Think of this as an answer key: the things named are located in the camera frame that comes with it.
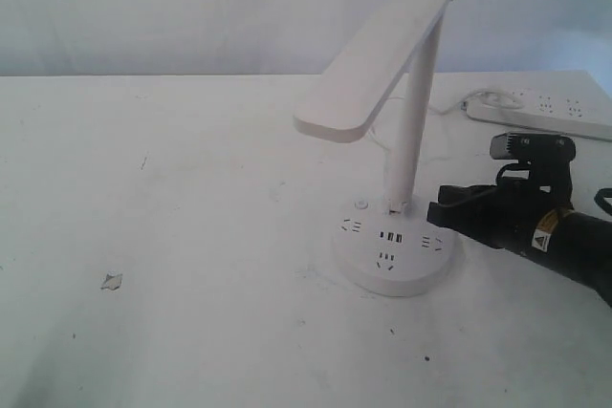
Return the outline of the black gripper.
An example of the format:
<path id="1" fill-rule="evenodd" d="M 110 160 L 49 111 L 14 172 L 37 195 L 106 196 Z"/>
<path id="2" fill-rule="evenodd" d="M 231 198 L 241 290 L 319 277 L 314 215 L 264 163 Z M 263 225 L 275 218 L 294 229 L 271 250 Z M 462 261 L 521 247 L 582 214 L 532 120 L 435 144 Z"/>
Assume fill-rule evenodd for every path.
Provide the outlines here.
<path id="1" fill-rule="evenodd" d="M 469 236 L 488 247 L 513 253 L 546 253 L 558 224 L 574 211 L 571 185 L 531 186 L 526 180 L 501 185 L 441 185 L 438 203 L 428 205 L 426 220 Z M 475 202 L 469 208 L 457 205 Z"/>

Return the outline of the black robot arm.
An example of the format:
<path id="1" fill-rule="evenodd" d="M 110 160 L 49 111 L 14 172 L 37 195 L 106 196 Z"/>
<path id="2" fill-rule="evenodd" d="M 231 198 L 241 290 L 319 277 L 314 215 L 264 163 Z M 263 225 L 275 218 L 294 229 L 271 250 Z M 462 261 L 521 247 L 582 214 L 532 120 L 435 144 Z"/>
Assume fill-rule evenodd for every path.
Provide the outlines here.
<path id="1" fill-rule="evenodd" d="M 426 219 L 487 247 L 526 258 L 611 303 L 611 223 L 577 212 L 526 180 L 442 185 Z"/>

